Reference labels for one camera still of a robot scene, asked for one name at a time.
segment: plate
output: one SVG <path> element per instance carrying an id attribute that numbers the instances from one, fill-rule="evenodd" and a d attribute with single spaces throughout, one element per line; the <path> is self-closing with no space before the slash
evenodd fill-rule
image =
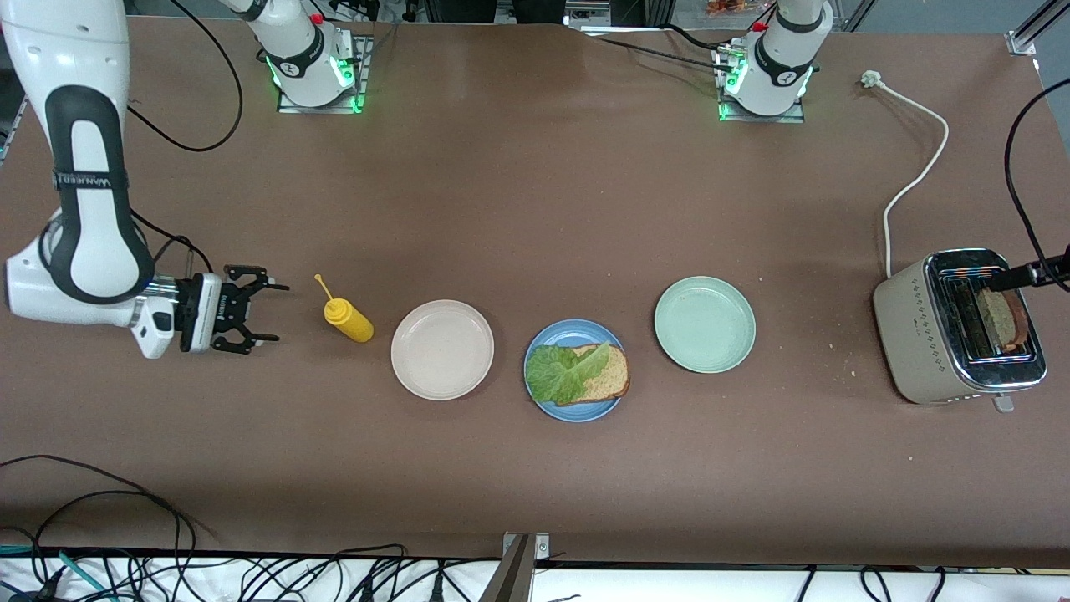
<path id="1" fill-rule="evenodd" d="M 654 311 L 661 349 L 692 372 L 732 370 L 754 346 L 754 312 L 742 292 L 710 276 L 691 276 L 670 285 Z"/>
<path id="2" fill-rule="evenodd" d="M 391 343 L 394 374 L 425 400 L 456 400 L 490 372 L 494 336 L 475 308 L 460 300 L 424 304 L 398 325 Z"/>
<path id="3" fill-rule="evenodd" d="M 592 343 L 600 345 L 609 343 L 624 350 L 621 341 L 606 327 L 591 321 L 570 320 L 552 324 L 542 333 L 535 336 L 532 344 L 528 346 L 528 354 L 524 355 L 524 387 L 528 387 L 528 360 L 539 345 L 559 345 L 561 348 L 582 348 Z M 531 387 L 528 387 L 528 395 L 532 395 Z M 557 420 L 565 422 L 591 422 L 606 416 L 616 404 L 621 403 L 621 398 L 607 400 L 605 402 L 593 402 L 590 404 L 572 404 L 570 406 L 559 407 L 553 402 L 536 402 L 535 405 L 546 414 Z"/>

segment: toaster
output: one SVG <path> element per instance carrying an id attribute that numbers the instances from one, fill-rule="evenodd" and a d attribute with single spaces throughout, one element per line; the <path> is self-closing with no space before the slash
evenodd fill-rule
<path id="1" fill-rule="evenodd" d="M 1048 373 L 1029 320 L 1023 345 L 1000 349 L 981 320 L 977 293 L 1007 260 L 988 248 L 934 252 L 886 279 L 873 292 L 873 310 L 896 388 L 916 404 L 947 404 L 992 397 L 996 410 L 1014 410 L 1008 393 L 1036 386 Z M 1025 299 L 1022 292 L 1014 294 Z"/>

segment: lettuce leaf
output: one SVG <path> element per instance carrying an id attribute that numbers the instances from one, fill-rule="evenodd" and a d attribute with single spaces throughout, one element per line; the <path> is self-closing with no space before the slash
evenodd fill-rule
<path id="1" fill-rule="evenodd" d="M 536 402 L 570 404 L 586 393 L 584 383 L 609 364 L 609 343 L 577 356 L 571 348 L 539 345 L 528 359 L 528 387 Z"/>

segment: light green plate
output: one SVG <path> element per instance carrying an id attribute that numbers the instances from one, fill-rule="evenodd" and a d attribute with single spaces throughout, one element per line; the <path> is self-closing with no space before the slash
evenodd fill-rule
<path id="1" fill-rule="evenodd" d="M 654 331 L 669 357 L 692 372 L 731 370 L 754 346 L 754 312 L 742 292 L 710 276 L 670 285 L 654 311 Z"/>

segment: white power cable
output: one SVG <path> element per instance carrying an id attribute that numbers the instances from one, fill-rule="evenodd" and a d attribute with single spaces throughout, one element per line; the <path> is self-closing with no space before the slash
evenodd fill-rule
<path id="1" fill-rule="evenodd" d="M 891 197 L 891 200 L 888 201 L 888 205 L 884 207 L 884 272 L 885 276 L 890 278 L 891 232 L 888 227 L 888 215 L 891 213 L 891 207 L 895 206 L 897 202 L 899 202 L 899 199 L 903 198 L 903 195 L 911 191 L 911 188 L 918 185 L 918 183 L 921 182 L 921 180 L 924 180 L 926 175 L 929 174 L 929 170 L 932 169 L 933 165 L 936 163 L 936 159 L 939 158 L 939 155 L 944 152 L 944 146 L 947 145 L 947 138 L 951 133 L 951 127 L 947 124 L 946 119 L 944 119 L 939 114 L 936 114 L 936 111 L 930 109 L 929 107 L 922 106 L 921 104 L 916 103 L 911 98 L 907 98 L 906 96 L 900 94 L 899 92 L 892 90 L 891 88 L 888 88 L 888 86 L 884 81 L 881 81 L 881 74 L 875 71 L 867 71 L 866 73 L 863 73 L 861 77 L 861 83 L 862 87 L 865 88 L 880 88 L 881 90 L 884 90 L 885 92 L 903 101 L 904 103 L 928 112 L 929 114 L 934 117 L 937 121 L 939 121 L 941 125 L 944 126 L 944 139 L 941 140 L 939 146 L 937 146 L 936 152 L 933 153 L 933 157 L 929 159 L 929 164 L 926 165 L 926 168 L 921 170 L 921 173 L 918 173 L 918 176 L 915 177 L 914 181 L 912 181 L 910 184 L 906 184 L 905 186 L 903 186 L 903 189 L 896 192 L 896 196 Z"/>

